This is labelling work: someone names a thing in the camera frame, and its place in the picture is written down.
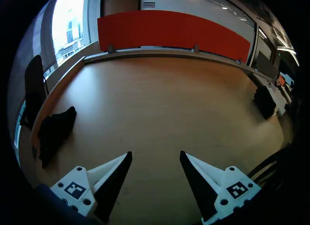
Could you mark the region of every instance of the window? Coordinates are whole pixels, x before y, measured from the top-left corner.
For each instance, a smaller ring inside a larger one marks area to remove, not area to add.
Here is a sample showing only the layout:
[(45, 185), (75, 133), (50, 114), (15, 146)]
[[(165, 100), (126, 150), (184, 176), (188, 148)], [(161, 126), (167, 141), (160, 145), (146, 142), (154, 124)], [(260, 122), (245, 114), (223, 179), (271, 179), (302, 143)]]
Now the window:
[(84, 0), (57, 0), (53, 21), (52, 38), (55, 56), (60, 66), (73, 50), (74, 45), (82, 46)]

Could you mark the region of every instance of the black chair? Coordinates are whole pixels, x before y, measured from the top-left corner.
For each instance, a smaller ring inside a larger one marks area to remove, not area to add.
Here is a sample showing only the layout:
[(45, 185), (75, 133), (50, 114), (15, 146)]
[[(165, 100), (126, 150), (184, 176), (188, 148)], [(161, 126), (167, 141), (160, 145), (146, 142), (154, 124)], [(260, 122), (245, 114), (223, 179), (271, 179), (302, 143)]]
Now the black chair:
[(25, 71), (26, 107), (20, 125), (25, 125), (32, 130), (36, 116), (46, 99), (45, 88), (48, 94), (43, 76), (42, 59), (40, 55), (37, 55), (31, 60)]

